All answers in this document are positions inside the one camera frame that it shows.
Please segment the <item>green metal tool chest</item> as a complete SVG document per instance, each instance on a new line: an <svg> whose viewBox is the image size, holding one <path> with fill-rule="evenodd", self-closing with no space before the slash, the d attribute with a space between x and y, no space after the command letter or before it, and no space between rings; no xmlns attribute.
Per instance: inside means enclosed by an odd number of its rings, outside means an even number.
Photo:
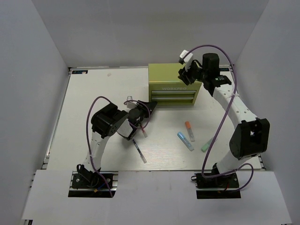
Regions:
<svg viewBox="0 0 300 225"><path fill-rule="evenodd" d="M201 82L186 85L178 78L179 63L153 63L148 65L149 101L159 105L194 105Z"/></svg>

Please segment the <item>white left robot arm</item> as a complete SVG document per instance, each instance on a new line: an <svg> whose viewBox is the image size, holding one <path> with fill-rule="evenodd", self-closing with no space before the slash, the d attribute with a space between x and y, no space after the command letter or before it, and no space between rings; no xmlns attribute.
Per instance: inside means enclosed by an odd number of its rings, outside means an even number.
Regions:
<svg viewBox="0 0 300 225"><path fill-rule="evenodd" d="M94 187L99 182L97 171L101 169L101 159L106 144L111 136L118 133L126 140L132 140L137 130L144 129L142 123L148 119L157 106L157 101L143 102L128 100L133 103L130 110L119 110L117 105L109 102L97 111L87 123L91 124L92 137L88 144L88 154L82 164L77 165L77 172L83 177L88 187Z"/></svg>

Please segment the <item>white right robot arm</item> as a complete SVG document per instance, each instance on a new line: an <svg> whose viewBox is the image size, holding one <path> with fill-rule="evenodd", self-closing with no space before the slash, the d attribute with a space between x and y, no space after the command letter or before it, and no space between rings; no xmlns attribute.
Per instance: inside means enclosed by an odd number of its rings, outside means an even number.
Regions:
<svg viewBox="0 0 300 225"><path fill-rule="evenodd" d="M212 183L224 186L228 174L236 172L246 161L267 150L270 123L260 119L243 103L238 96L235 84L221 74L219 56L206 53L202 56L202 65L198 66L193 54L184 50L180 54L179 79L186 85L195 81L203 83L209 94L219 102L231 120L235 131L229 141L229 152L213 167Z"/></svg>

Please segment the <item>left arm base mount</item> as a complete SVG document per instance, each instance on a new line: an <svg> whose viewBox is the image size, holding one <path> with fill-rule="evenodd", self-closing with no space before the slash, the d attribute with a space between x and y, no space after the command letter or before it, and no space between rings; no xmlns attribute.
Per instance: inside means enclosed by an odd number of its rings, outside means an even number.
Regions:
<svg viewBox="0 0 300 225"><path fill-rule="evenodd" d="M75 198L112 198L118 185L118 172L102 172L110 191L104 180L96 174L96 179L90 184L78 172L73 171L71 176L68 197Z"/></svg>

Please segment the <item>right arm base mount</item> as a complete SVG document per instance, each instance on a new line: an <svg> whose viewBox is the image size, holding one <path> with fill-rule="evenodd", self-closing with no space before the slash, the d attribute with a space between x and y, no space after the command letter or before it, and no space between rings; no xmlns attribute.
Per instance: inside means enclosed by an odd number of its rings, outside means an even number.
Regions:
<svg viewBox="0 0 300 225"><path fill-rule="evenodd" d="M196 183L197 199L240 199L239 181L235 173L217 177L204 178L201 173L191 176Z"/></svg>

